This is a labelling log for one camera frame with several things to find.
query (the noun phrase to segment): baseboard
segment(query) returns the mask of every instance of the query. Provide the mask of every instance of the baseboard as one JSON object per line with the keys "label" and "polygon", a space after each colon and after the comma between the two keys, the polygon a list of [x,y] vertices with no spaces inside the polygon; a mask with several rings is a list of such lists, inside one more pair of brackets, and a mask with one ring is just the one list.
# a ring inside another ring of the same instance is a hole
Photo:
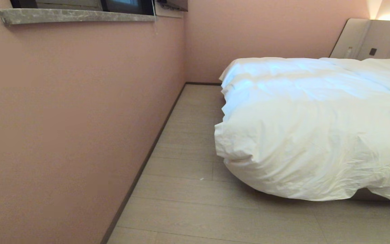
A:
{"label": "baseboard", "polygon": [[186,85],[221,85],[221,83],[213,83],[213,82],[186,82]]}
{"label": "baseboard", "polygon": [[167,122],[168,122],[169,117],[171,116],[172,110],[174,110],[174,107],[175,107],[175,105],[177,104],[178,99],[180,98],[181,93],[183,92],[183,89],[185,88],[186,84],[183,85],[183,87],[182,87],[181,90],[180,90],[180,93],[178,94],[177,98],[175,99],[174,104],[172,105],[172,108],[171,108],[171,110],[169,111],[168,116],[167,116],[167,118],[165,119],[164,124],[162,125],[162,127],[161,127],[159,133],[158,133],[157,136],[156,136],[156,139],[155,139],[154,142],[153,142],[153,145],[152,145],[151,148],[150,148],[150,151],[148,152],[147,156],[145,157],[144,162],[143,162],[142,165],[141,165],[141,168],[139,169],[138,173],[136,174],[136,177],[135,177],[135,179],[134,179],[132,185],[130,186],[128,193],[127,193],[126,196],[124,197],[124,200],[123,200],[123,202],[121,203],[120,207],[118,208],[118,211],[117,211],[117,213],[115,214],[115,216],[114,216],[114,218],[113,218],[113,220],[112,220],[110,226],[109,226],[108,229],[106,230],[106,233],[105,233],[105,235],[104,235],[102,241],[100,242],[101,244],[107,244],[107,242],[108,242],[108,240],[109,240],[109,238],[110,238],[110,236],[111,236],[111,234],[112,234],[112,232],[113,232],[113,230],[114,230],[114,228],[115,228],[115,226],[116,226],[118,220],[120,219],[121,214],[123,213],[124,208],[126,207],[127,202],[129,201],[130,196],[131,196],[132,193],[133,193],[133,190],[135,189],[136,184],[137,184],[138,181],[139,181],[139,178],[141,177],[142,172],[144,171],[145,166],[147,165],[148,160],[150,159],[151,154],[153,153],[154,148],[156,147],[156,144],[157,144],[157,142],[158,142],[158,140],[159,140],[159,138],[160,138],[160,135],[161,135],[162,132],[164,131],[165,125],[167,125]]}

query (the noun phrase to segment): white comforter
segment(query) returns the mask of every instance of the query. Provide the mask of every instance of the white comforter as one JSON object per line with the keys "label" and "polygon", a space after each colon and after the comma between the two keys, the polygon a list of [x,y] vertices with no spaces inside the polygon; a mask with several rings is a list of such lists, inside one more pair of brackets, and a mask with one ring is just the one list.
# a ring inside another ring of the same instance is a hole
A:
{"label": "white comforter", "polygon": [[221,76],[216,151],[246,184],[286,198],[390,199],[390,60],[250,58]]}

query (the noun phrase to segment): floor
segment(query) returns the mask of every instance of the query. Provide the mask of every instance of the floor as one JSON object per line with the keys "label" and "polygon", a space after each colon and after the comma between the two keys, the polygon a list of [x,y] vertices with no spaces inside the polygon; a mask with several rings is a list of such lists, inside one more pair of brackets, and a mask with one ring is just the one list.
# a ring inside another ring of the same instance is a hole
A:
{"label": "floor", "polygon": [[390,244],[390,202],[284,199],[229,173],[220,91],[186,85],[108,244]]}

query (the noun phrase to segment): window sill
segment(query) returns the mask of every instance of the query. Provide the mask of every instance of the window sill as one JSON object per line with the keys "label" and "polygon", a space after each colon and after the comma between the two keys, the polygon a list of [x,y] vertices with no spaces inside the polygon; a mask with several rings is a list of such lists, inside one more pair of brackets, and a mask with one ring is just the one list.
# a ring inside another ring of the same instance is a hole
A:
{"label": "window sill", "polygon": [[71,9],[0,9],[4,25],[84,21],[155,21],[152,15]]}

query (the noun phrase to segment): white duvet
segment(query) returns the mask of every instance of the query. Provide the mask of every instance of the white duvet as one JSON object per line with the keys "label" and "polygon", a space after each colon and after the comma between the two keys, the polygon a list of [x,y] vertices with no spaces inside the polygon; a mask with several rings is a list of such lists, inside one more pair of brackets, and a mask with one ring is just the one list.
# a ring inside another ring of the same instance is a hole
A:
{"label": "white duvet", "polygon": [[265,193],[390,199],[390,60],[250,58],[220,78],[216,151]]}

